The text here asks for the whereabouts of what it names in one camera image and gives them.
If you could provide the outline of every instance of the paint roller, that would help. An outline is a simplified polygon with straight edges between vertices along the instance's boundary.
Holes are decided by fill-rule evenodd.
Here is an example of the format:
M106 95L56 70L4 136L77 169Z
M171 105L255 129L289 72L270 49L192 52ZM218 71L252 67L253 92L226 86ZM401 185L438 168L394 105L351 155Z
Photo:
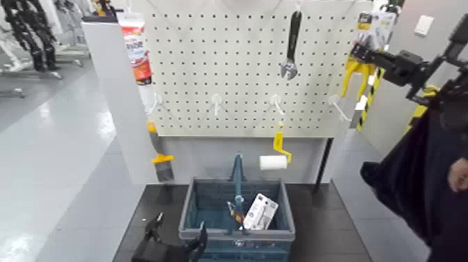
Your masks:
M286 169L291 163L293 154L283 149L283 123L279 123L279 131L274 136L273 149L283 155L261 155L260 170Z

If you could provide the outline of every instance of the black wrench handle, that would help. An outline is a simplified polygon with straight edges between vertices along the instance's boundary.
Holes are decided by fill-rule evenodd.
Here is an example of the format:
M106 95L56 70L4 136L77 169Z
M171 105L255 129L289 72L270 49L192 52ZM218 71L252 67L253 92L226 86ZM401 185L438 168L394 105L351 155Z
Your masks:
M289 29L288 55L287 57L294 61L296 52L297 38L299 37L299 28L301 26L302 13L295 11L291 16L291 28Z

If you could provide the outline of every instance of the pegboard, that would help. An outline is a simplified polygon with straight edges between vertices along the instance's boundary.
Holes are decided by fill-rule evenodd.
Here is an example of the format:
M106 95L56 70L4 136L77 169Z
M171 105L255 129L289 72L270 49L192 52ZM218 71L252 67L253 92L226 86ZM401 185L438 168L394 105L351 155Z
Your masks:
M296 78L281 78L296 1L134 1L145 14L153 89L163 99L150 118L163 136L333 137L338 112L327 98L341 89L369 1L303 1ZM215 116L211 98L219 94ZM281 97L282 116L270 105Z

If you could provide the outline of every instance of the black fabric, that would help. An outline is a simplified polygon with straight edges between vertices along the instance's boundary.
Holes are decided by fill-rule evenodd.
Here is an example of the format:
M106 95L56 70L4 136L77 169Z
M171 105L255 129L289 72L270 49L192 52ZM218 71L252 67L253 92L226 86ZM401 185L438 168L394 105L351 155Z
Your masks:
M381 163L361 168L377 198L431 247L429 262L468 261L468 192L452 192L447 182L467 148L428 110Z

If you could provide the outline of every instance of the packaging card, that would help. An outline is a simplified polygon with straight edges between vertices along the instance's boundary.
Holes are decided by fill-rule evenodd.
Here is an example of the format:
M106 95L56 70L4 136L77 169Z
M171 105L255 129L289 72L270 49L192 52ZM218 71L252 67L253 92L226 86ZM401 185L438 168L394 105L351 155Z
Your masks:
M244 219L244 227L251 230L266 230L273 220L278 204L262 194L252 203Z

